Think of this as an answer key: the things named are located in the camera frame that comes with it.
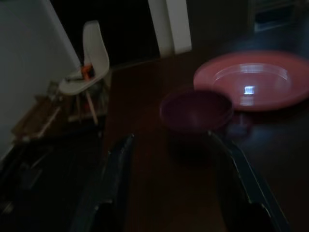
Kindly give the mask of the dark purple bowl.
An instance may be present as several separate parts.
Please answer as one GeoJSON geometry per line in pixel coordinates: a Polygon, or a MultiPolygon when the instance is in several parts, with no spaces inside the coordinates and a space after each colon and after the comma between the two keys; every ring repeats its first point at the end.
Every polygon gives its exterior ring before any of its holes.
{"type": "Polygon", "coordinates": [[[212,90],[186,89],[167,95],[159,107],[161,122],[178,133],[205,133],[224,128],[234,113],[229,97],[212,90]]]}

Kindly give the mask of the white plastic chair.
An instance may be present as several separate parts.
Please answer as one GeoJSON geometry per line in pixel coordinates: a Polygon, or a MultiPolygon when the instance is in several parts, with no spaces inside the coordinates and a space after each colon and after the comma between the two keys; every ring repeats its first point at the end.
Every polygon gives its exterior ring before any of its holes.
{"type": "Polygon", "coordinates": [[[110,69],[109,55],[101,35],[100,25],[96,20],[86,22],[83,27],[83,51],[84,61],[81,66],[92,64],[95,74],[94,77],[85,80],[80,67],[62,79],[58,89],[64,95],[76,97],[79,117],[81,117],[79,95],[82,93],[85,94],[93,121],[97,125],[98,117],[89,89],[97,83],[102,84],[103,93],[100,94],[100,98],[102,105],[105,106],[106,98],[110,92],[112,72],[110,69]]]}

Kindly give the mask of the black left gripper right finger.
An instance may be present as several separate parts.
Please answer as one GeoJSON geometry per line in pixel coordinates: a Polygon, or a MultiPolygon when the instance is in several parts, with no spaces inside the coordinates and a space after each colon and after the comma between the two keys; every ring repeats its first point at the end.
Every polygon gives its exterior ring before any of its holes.
{"type": "Polygon", "coordinates": [[[217,189],[228,232],[292,232],[268,183],[232,141],[213,132],[217,189]]]}

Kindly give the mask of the orange object on chair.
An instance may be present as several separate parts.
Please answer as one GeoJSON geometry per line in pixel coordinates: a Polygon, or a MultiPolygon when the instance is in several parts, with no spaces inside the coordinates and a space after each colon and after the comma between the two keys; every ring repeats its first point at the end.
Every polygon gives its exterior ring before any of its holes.
{"type": "Polygon", "coordinates": [[[92,64],[84,64],[81,66],[81,73],[85,80],[91,79],[94,77],[94,69],[92,64]]]}

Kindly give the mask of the pink round plate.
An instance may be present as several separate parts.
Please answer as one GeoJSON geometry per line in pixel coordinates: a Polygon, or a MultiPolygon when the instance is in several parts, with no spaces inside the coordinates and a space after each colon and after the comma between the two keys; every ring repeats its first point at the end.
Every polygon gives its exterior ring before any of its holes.
{"type": "Polygon", "coordinates": [[[281,51],[225,54],[195,72],[195,89],[226,94],[239,111],[273,111],[309,97],[309,58],[281,51]]]}

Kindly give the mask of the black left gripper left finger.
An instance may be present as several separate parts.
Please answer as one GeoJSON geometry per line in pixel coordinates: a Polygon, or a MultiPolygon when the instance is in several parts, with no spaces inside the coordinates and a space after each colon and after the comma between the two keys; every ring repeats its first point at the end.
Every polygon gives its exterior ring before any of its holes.
{"type": "Polygon", "coordinates": [[[123,232],[135,136],[120,139],[85,186],[71,232],[123,232]]]}

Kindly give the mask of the white door frame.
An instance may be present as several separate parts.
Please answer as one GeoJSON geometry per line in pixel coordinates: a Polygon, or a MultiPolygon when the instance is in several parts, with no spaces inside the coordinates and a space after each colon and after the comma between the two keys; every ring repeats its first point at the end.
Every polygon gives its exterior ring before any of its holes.
{"type": "Polygon", "coordinates": [[[192,50],[186,0],[148,0],[161,57],[192,50]]]}

